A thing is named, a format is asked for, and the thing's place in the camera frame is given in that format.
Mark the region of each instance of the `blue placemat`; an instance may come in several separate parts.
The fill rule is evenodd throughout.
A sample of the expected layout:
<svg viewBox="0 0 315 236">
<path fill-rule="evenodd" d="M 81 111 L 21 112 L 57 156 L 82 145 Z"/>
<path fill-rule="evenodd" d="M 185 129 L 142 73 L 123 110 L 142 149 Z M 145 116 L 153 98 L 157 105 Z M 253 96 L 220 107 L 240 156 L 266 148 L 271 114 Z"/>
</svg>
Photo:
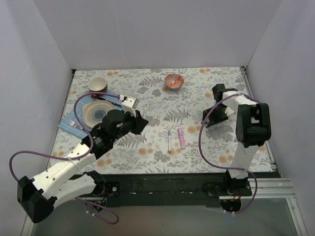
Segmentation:
<svg viewBox="0 0 315 236">
<path fill-rule="evenodd" d="M 113 94 L 113 95 L 118 95 L 117 93 L 114 93 L 112 91 L 109 91 L 107 90 L 106 93 L 108 94 Z M 117 103 L 117 104 L 121 104 L 122 101 L 121 100 L 118 100 L 117 98 L 115 97 L 110 97 L 110 96 L 107 96 L 107 95 L 103 95 L 101 96 L 102 98 L 106 99 L 107 101 L 110 101 L 110 102 L 114 102 L 114 103 Z M 83 106 L 85 104 L 88 104 L 88 103 L 91 103 L 91 102 L 95 102 L 95 101 L 99 101 L 98 99 L 93 99 L 91 98 L 91 96 L 86 96 L 84 98 L 82 98 L 78 105 L 77 105 L 77 114 L 80 118 L 80 120 L 83 122 L 83 118 L 82 118 L 82 111 L 83 111 Z M 114 106 L 115 109 L 117 110 L 122 110 L 121 107 L 116 107 Z M 77 137 L 79 137 L 80 139 L 84 138 L 87 133 L 84 131 L 84 130 L 81 130 L 81 129 L 76 129 L 76 128 L 73 128 L 72 126 L 70 126 L 68 124 L 68 121 L 69 120 L 72 120 L 74 121 L 76 124 L 79 124 L 78 120 L 75 118 L 74 116 L 74 112 L 73 112 L 73 109 L 68 113 L 68 115 L 60 122 L 60 124 L 58 125 L 59 128 L 69 132 L 70 134 L 73 134 Z"/>
</svg>

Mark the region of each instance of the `plate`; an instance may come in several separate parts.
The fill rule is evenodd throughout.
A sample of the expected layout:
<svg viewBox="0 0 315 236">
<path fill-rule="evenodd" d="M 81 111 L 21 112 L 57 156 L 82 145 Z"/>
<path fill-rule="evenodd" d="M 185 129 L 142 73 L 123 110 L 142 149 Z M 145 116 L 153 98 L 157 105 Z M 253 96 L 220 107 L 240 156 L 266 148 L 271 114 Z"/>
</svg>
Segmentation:
<svg viewBox="0 0 315 236">
<path fill-rule="evenodd" d="M 88 127 L 93 128 L 101 123 L 104 116 L 113 109 L 115 109 L 113 104 L 108 101 L 101 100 L 88 103 L 83 106 L 83 121 Z"/>
</svg>

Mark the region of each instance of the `fork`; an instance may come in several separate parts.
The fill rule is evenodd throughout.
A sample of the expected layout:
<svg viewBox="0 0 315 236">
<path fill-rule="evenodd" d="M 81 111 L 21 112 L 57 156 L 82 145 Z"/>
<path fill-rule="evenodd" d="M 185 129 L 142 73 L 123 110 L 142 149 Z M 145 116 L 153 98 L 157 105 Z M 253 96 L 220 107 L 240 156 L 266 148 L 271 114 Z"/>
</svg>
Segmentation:
<svg viewBox="0 0 315 236">
<path fill-rule="evenodd" d="M 72 126 L 73 128 L 82 129 L 82 130 L 83 130 L 82 126 L 76 124 L 73 120 L 68 120 L 68 124 L 69 124 L 70 126 Z"/>
</svg>

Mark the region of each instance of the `white wall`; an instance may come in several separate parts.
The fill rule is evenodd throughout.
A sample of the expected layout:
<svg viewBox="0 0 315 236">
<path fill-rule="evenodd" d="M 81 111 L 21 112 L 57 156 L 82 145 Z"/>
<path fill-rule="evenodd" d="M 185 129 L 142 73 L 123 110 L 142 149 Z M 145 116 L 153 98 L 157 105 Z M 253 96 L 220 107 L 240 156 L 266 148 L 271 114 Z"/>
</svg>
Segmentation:
<svg viewBox="0 0 315 236">
<path fill-rule="evenodd" d="M 34 0 L 72 69 L 247 65 L 281 0 Z"/>
<path fill-rule="evenodd" d="M 0 52 L 0 235 L 18 236 L 26 214 L 9 158 L 25 149 L 50 153 L 71 70 L 32 0 L 0 0 Z M 47 161 L 19 155 L 13 168 L 31 177 Z"/>
<path fill-rule="evenodd" d="M 254 96 L 269 104 L 271 147 L 315 235 L 315 0 L 283 0 L 248 66 Z"/>
</svg>

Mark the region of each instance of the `cup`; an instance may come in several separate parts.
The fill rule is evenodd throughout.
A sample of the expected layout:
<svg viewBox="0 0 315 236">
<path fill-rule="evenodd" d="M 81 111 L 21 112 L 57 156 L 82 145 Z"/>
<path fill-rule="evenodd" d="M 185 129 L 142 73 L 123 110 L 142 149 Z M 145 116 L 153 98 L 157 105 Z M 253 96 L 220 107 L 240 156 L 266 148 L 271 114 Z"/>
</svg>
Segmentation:
<svg viewBox="0 0 315 236">
<path fill-rule="evenodd" d="M 108 87 L 107 80 L 104 77 L 100 77 L 100 76 L 93 77 L 89 81 L 88 87 L 92 92 L 106 92 L 107 87 Z M 100 97 L 100 95 L 92 94 L 91 97 L 98 98 Z"/>
</svg>

